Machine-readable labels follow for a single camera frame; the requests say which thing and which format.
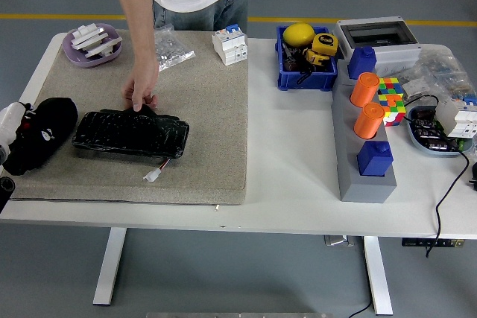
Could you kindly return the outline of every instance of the purple plate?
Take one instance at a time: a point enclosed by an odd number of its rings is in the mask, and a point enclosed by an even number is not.
[[[107,32],[108,37],[104,38],[101,43],[105,43],[106,41],[118,39],[119,35],[116,32],[116,29],[113,28],[111,25],[108,24],[101,24],[97,23],[96,26],[98,28],[104,28],[104,31]],[[66,57],[74,63],[76,66],[80,67],[93,67],[97,65],[101,65],[102,63],[107,63],[108,61],[111,61],[112,59],[117,58],[119,53],[121,52],[121,43],[118,43],[113,46],[113,53],[109,56],[101,57],[100,55],[94,55],[89,58],[86,58],[87,51],[82,51],[82,50],[74,50],[72,47],[72,40],[75,38],[73,36],[73,32],[76,31],[77,29],[73,29],[70,32],[67,33],[65,38],[63,39],[63,50],[65,51]]]

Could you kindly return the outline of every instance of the black bag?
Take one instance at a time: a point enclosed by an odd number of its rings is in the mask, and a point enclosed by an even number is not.
[[[178,117],[157,115],[147,106],[85,114],[72,139],[75,147],[135,156],[177,159],[183,155],[189,125]]]
[[[40,167],[64,143],[78,121],[71,98],[48,98],[27,111],[3,164],[8,173],[23,175]]]

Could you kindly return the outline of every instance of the jeans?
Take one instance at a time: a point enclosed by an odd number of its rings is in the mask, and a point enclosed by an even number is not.
[[[176,13],[153,0],[154,27],[172,24],[175,30],[218,31],[238,24],[247,33],[247,0],[218,0],[205,9],[191,13]]]

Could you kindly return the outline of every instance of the person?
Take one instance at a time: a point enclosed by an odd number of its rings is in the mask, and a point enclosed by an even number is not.
[[[125,106],[139,111],[155,108],[153,94],[159,76],[154,28],[172,24],[175,30],[216,31],[238,24],[246,32],[247,0],[119,0],[133,44],[134,64],[121,88]]]

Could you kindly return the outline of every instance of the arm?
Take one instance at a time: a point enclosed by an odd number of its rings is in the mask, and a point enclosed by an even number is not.
[[[134,51],[134,67],[121,89],[127,107],[135,111],[142,104],[157,105],[152,95],[159,74],[159,63],[154,45],[154,24],[151,0],[119,0],[126,15]]]

